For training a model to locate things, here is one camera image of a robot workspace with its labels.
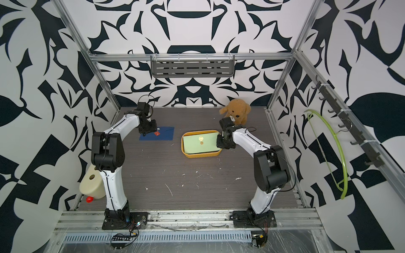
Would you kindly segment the light green envelope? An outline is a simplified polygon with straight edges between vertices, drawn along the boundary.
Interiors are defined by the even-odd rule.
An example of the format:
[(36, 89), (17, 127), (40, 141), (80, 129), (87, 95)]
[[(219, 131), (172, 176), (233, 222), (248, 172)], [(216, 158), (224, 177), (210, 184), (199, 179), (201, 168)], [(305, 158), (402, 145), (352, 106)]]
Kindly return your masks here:
[(183, 137), (184, 152), (188, 155), (217, 152), (216, 145), (218, 132), (197, 134)]

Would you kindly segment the yellow plastic storage box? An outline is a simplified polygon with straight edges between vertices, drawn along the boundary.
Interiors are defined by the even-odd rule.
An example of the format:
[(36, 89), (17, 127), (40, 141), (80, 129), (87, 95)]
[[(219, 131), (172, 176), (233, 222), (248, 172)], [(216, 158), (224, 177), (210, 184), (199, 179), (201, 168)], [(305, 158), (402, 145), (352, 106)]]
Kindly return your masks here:
[(216, 130), (192, 131), (181, 137), (181, 151), (187, 158), (218, 156), (222, 149), (217, 147)]

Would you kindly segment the dark blue envelope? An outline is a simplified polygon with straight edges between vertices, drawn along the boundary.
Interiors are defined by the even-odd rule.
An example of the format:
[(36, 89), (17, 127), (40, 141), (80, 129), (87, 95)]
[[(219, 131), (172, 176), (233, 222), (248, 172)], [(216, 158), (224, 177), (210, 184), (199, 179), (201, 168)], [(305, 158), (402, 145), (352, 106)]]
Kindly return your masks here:
[(139, 137), (140, 141), (172, 141), (175, 128), (172, 126), (161, 126), (156, 132), (148, 133)]

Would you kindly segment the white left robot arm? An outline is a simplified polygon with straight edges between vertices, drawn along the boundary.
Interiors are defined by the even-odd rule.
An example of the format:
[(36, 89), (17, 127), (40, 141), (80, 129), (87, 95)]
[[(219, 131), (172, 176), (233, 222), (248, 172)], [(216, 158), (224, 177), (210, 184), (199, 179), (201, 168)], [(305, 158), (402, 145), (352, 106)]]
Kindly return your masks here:
[(151, 119), (152, 114), (152, 106), (139, 102), (134, 110), (126, 112), (113, 126), (92, 136), (91, 162), (100, 172), (104, 184), (107, 218), (130, 220), (129, 201), (122, 182), (122, 166), (126, 157), (123, 140), (133, 129), (138, 129), (143, 136), (155, 132), (157, 122)]

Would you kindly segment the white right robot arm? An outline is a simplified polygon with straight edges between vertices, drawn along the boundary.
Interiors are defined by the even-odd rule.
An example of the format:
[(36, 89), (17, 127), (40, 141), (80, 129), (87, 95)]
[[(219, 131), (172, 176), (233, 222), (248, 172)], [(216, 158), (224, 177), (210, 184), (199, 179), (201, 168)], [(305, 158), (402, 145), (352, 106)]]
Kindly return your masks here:
[(217, 147), (234, 149), (239, 146), (253, 158), (257, 189), (250, 201), (251, 213), (258, 216), (269, 212), (275, 196), (284, 192), (283, 188), (292, 179), (283, 148), (261, 141), (230, 117), (221, 119), (219, 124), (222, 133), (217, 136)]

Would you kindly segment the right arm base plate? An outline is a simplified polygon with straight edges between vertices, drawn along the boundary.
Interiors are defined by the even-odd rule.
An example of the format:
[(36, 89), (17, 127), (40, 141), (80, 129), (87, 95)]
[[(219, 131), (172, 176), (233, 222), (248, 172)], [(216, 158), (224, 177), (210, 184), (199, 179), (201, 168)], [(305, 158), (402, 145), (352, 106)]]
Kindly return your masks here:
[(250, 208), (246, 211), (233, 211), (230, 220), (235, 228), (276, 228), (277, 222), (273, 211), (256, 214)]

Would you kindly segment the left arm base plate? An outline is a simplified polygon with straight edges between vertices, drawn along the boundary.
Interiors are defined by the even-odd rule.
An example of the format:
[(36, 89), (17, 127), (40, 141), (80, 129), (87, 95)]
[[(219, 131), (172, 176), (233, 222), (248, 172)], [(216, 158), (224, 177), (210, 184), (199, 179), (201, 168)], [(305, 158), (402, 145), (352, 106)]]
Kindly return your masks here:
[(114, 211), (106, 209), (102, 230), (129, 230), (140, 228), (147, 224), (148, 212)]

